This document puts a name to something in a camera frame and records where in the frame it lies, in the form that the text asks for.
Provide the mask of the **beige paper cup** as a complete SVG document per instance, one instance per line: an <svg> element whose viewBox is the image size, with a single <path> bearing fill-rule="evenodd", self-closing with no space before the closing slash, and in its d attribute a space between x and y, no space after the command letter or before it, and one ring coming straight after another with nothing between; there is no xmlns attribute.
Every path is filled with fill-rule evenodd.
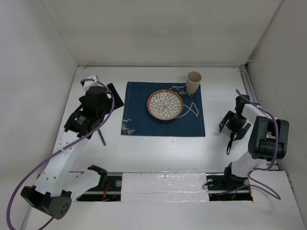
<svg viewBox="0 0 307 230"><path fill-rule="evenodd" d="M187 74L187 79L186 79L186 92L188 94L194 94L202 80L202 75L196 71L192 71Z"/></svg>

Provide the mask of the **black knife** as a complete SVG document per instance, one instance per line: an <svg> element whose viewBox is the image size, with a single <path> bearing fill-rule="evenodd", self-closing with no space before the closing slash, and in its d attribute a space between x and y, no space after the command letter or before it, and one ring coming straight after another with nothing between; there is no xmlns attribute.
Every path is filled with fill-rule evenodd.
<svg viewBox="0 0 307 230"><path fill-rule="evenodd" d="M227 149L226 149L226 154L229 155L230 154L230 151L231 151L231 147L233 145L233 142L235 141L236 139L236 134L235 133L231 133L230 135L230 140L227 144Z"/></svg>

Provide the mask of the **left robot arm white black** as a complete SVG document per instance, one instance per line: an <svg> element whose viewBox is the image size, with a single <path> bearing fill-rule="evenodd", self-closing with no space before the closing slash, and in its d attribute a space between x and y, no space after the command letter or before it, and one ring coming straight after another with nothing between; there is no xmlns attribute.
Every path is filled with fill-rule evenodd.
<svg viewBox="0 0 307 230"><path fill-rule="evenodd" d="M63 218L72 201L84 192L108 186L107 171L89 166L81 175L68 181L76 157L110 113L124 105L114 85L102 86L96 82L79 98L80 105L64 125L59 154L48 161L33 186L25 186L21 197L33 208L54 219Z"/></svg>

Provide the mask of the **floral plate with orange rim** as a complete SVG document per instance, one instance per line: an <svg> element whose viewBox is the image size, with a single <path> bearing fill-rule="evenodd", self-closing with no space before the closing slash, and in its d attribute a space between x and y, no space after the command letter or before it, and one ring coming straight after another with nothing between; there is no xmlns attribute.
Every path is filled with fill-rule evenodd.
<svg viewBox="0 0 307 230"><path fill-rule="evenodd" d="M177 118L183 110L183 100L174 91L158 90L147 100L147 109L151 116L158 120Z"/></svg>

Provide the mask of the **dark blue cloth placemat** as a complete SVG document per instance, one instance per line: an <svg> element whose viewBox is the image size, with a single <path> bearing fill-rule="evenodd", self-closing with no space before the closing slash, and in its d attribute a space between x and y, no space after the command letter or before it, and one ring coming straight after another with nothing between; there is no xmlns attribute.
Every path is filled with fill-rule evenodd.
<svg viewBox="0 0 307 230"><path fill-rule="evenodd" d="M147 109L149 97L158 90L178 93L184 108L178 118L163 121ZM193 95L185 83L128 82L121 134L128 136L205 137L201 87Z"/></svg>

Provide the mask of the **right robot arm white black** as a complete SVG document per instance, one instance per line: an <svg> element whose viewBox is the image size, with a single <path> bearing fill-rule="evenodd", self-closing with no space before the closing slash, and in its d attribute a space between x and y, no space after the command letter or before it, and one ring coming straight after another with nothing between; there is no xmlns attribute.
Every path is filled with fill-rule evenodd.
<svg viewBox="0 0 307 230"><path fill-rule="evenodd" d="M234 141L241 140L251 131L247 152L224 170L222 185L226 190L242 188L252 171L260 170L267 161L275 163L286 155L289 122L274 117L260 104L251 102L248 95L236 97L235 111L228 111L219 123L219 130L224 127L231 131L227 154Z"/></svg>

